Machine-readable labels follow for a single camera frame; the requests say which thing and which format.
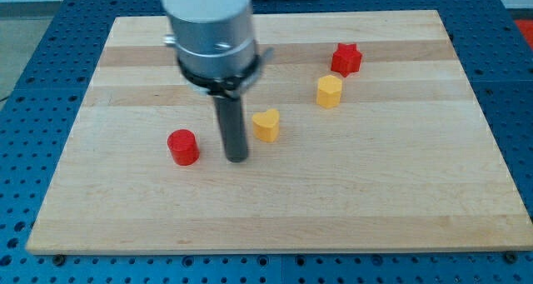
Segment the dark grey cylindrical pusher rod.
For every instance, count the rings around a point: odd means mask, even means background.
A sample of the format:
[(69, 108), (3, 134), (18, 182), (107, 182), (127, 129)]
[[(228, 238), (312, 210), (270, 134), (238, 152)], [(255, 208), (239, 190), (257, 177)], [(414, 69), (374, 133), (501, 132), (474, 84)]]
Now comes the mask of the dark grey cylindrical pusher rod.
[(248, 158), (247, 133), (242, 100), (229, 97), (213, 98), (226, 159), (243, 162)]

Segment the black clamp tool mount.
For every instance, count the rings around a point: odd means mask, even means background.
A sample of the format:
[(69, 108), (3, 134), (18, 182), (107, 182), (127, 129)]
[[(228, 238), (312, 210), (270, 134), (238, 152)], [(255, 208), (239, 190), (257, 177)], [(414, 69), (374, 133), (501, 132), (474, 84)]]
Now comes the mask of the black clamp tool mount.
[(257, 41), (247, 38), (234, 45), (229, 42), (200, 43), (197, 50), (172, 34), (164, 44), (176, 51), (181, 74), (204, 95), (237, 99), (262, 76), (265, 65), (274, 57), (274, 48), (258, 52)]

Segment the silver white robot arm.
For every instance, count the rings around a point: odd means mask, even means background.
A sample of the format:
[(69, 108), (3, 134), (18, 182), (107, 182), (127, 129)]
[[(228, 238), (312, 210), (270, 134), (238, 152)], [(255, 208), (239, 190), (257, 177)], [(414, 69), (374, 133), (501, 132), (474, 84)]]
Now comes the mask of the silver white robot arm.
[(160, 0), (177, 65), (199, 92), (212, 97), (225, 156), (248, 157), (242, 95), (260, 78), (270, 50), (258, 51), (252, 0)]

